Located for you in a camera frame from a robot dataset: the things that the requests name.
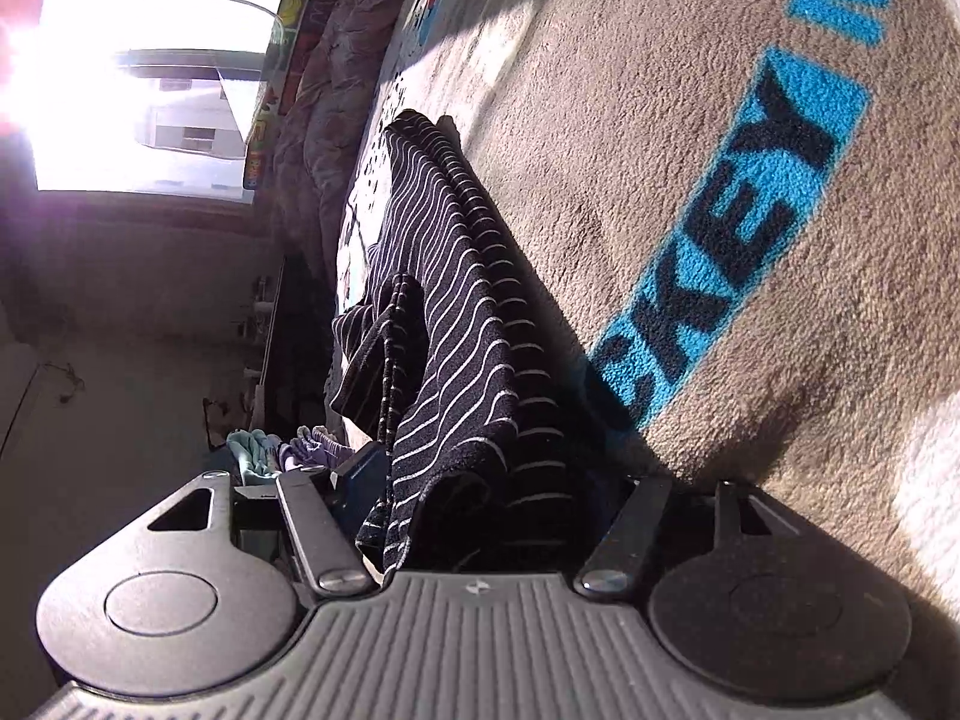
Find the dark navy striped garment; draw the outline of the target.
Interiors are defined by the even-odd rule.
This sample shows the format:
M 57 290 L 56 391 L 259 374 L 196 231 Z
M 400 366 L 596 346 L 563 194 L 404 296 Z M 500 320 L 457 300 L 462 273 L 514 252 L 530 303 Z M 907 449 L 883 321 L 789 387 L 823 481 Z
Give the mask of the dark navy striped garment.
M 332 406 L 389 460 L 356 547 L 382 577 L 573 574 L 604 509 L 505 225 L 425 115 L 402 112 L 384 145 L 391 198 L 334 322 Z

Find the light blue purple clothes pile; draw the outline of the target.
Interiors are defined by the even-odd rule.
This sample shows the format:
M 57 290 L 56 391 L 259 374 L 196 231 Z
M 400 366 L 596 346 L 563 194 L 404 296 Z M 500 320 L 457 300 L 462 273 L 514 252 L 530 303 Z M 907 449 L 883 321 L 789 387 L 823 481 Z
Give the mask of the light blue purple clothes pile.
M 324 426 L 299 426 L 291 439 L 280 439 L 262 429 L 233 431 L 226 447 L 236 460 L 242 484 L 265 484 L 293 470 L 335 470 L 354 453 Z

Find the beige Mickey Mouse blanket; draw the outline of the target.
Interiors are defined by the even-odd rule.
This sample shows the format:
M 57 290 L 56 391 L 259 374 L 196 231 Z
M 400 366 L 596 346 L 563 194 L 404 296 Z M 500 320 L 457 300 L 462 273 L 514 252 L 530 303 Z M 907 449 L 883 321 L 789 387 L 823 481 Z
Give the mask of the beige Mickey Mouse blanket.
M 761 484 L 910 592 L 958 712 L 958 0 L 400 0 L 594 460 Z

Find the pink quilted comforter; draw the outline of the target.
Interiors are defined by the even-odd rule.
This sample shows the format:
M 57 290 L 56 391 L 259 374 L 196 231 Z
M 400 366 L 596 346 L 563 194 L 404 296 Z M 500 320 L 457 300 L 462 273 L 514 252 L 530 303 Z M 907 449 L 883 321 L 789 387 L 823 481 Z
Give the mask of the pink quilted comforter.
M 333 283 L 348 185 L 404 0 L 335 0 L 272 156 L 275 227 Z

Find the colourful alphabet foam mat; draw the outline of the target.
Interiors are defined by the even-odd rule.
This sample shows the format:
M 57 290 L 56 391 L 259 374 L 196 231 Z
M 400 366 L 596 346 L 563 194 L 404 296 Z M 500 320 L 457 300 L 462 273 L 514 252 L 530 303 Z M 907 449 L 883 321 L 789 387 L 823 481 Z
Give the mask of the colourful alphabet foam mat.
M 260 72 L 252 127 L 245 138 L 242 188 L 247 192 L 262 184 L 280 125 L 301 93 L 309 54 L 319 44 L 336 4 L 337 0 L 280 0 Z

